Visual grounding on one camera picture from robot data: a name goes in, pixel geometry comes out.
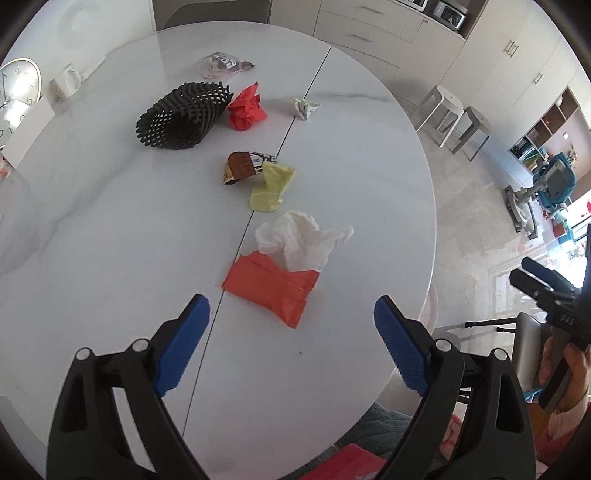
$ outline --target floor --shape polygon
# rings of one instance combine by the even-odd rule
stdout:
[[[413,106],[399,100],[407,113]],[[508,275],[528,255],[544,261],[543,236],[529,240],[516,233],[505,208],[503,189],[514,183],[487,153],[469,157],[476,146],[468,143],[452,155],[452,135],[439,147],[443,134],[427,124],[418,132],[423,145],[437,204],[437,252],[433,283],[439,297],[434,338],[448,338],[462,351],[487,355],[494,347],[512,352],[513,335],[495,327],[463,328],[464,322],[515,317],[519,312],[540,313],[508,282]]]

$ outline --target black mesh fruit net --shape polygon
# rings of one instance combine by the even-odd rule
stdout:
[[[136,124],[147,147],[181,150],[203,140],[232,101],[222,83],[185,83],[155,103]]]

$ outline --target kitchen appliance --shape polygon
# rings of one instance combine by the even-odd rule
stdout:
[[[428,0],[396,0],[396,1],[401,4],[408,5],[409,7],[413,7],[414,9],[422,12],[423,10],[425,10]]]
[[[468,9],[453,0],[438,0],[433,9],[433,18],[454,32],[460,30],[467,15]]]

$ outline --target hand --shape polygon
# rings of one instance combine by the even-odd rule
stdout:
[[[552,338],[548,339],[544,345],[544,353],[540,363],[540,373],[538,379],[543,385],[552,375]],[[589,393],[589,372],[591,371],[591,348],[586,353],[570,343],[564,349],[564,359],[573,372],[573,378],[570,380],[569,387],[564,397],[558,402],[558,411],[565,412],[575,408],[578,403]]]

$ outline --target round white table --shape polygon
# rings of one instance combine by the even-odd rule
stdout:
[[[189,150],[156,150],[139,116],[215,51],[256,68],[268,119],[227,117]],[[320,103],[307,122],[291,98]],[[150,337],[195,292],[210,328],[164,401],[212,479],[274,480],[330,446],[378,397],[393,363],[373,324],[389,294],[420,314],[433,270],[436,210],[427,160],[406,114],[353,59],[270,25],[161,31],[113,52],[0,185],[0,388],[47,443],[75,351],[103,354]],[[222,184],[233,151],[278,154],[297,170],[274,213],[254,213],[254,181]],[[286,210],[355,234],[332,253],[297,330],[222,283],[254,231]],[[118,394],[118,403],[122,396]],[[123,423],[132,438],[128,412]]]

